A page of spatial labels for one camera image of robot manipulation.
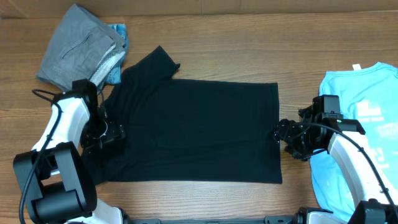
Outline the black t-shirt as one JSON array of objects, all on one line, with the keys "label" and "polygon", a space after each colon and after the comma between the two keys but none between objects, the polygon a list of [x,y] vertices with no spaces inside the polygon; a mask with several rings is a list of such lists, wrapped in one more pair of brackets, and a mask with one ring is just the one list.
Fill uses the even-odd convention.
[{"label": "black t-shirt", "polygon": [[94,183],[152,180],[282,182],[276,83],[176,79],[157,47],[123,71],[104,102],[126,134],[121,144],[84,150]]}]

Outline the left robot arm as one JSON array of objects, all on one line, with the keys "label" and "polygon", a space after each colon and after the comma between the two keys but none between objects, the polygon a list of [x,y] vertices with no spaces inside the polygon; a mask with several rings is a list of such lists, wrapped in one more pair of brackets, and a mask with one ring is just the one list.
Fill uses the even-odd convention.
[{"label": "left robot arm", "polygon": [[21,223],[25,222],[24,212],[34,223],[132,222],[123,209],[97,197],[78,152],[78,147],[86,154],[106,152],[126,138],[123,126],[110,121],[98,108],[97,92],[87,79],[74,81],[70,91],[58,94],[33,90],[50,102],[52,115],[40,140],[13,160],[22,193]]}]

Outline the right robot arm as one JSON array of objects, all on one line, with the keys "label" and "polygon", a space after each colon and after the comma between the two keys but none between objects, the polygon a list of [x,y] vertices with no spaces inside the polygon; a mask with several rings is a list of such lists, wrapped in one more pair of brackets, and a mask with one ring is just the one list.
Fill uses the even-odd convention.
[{"label": "right robot arm", "polygon": [[300,109],[301,120],[282,119],[270,137],[286,143],[294,159],[307,161],[327,152],[338,164],[351,192],[355,211],[350,223],[397,223],[397,191],[368,155],[368,139],[360,122],[345,119],[336,95],[322,95]]}]

